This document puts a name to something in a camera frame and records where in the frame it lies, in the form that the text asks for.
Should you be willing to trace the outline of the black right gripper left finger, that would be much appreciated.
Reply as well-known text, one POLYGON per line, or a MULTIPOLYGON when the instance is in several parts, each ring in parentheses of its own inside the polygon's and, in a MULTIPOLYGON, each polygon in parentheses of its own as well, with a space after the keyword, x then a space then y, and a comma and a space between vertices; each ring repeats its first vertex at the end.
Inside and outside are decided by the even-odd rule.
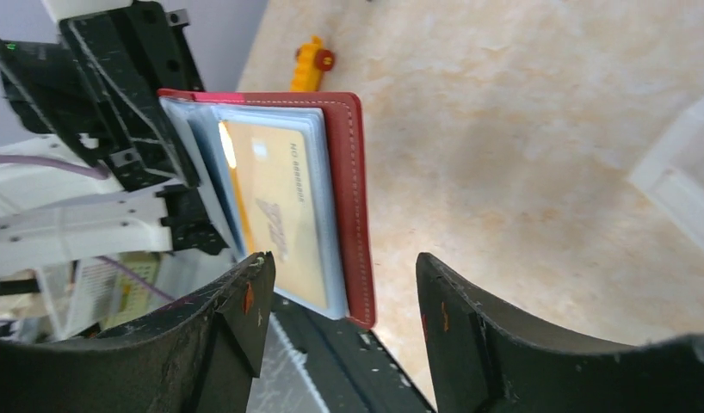
POLYGON ((0 412, 243 412, 262 369, 274 284, 274 257, 255 253, 95 337, 0 340, 0 412))

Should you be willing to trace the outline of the red card holder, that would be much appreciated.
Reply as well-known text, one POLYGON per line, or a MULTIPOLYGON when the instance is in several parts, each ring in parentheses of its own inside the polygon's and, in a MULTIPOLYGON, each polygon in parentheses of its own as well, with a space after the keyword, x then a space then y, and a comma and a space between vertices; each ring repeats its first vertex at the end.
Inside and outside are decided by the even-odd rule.
POLYGON ((230 120, 302 132, 330 308, 311 308, 280 292, 276 281, 275 290, 329 319, 348 319, 363 329, 373 327, 376 310, 360 99, 351 92, 176 89, 161 89, 158 98, 172 121, 188 123, 227 220, 230 245, 239 258, 262 250, 252 250, 244 231, 220 123, 230 120))

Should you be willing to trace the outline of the gold credit card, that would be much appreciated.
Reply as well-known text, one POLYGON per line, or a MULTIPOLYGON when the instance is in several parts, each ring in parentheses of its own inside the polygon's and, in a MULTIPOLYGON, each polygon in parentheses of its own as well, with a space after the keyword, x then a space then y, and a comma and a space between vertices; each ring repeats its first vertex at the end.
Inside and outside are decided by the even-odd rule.
POLYGON ((219 133, 252 250, 273 254, 280 292, 328 311, 302 132, 225 120, 219 133))

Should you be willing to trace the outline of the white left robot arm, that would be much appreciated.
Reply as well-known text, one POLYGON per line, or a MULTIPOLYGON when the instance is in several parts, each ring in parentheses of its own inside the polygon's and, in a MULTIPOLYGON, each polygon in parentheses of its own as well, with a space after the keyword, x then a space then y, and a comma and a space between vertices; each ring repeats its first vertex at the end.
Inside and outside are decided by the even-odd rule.
POLYGON ((162 89, 204 88, 185 9, 46 3, 54 43, 0 38, 6 100, 34 137, 0 147, 0 277, 123 252, 237 245, 189 125, 162 89))

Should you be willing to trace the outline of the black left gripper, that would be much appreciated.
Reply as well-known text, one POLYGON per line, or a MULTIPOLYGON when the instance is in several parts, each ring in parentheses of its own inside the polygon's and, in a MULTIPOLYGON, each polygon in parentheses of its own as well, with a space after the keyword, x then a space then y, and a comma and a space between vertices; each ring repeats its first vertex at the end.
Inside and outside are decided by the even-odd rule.
POLYGON ((173 250, 217 255, 230 231, 196 139, 172 121, 161 89, 204 88, 188 14, 154 1, 63 18, 54 43, 0 38, 9 105, 33 133, 55 133, 128 192, 162 184, 173 250))

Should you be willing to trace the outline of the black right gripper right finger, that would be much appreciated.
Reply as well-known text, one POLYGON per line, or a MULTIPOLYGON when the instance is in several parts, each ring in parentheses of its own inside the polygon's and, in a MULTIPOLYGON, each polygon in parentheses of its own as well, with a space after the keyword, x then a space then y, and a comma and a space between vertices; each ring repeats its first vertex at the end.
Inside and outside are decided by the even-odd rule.
POLYGON ((416 275, 441 412, 704 412, 704 334, 630 346, 536 317, 430 253, 416 275))

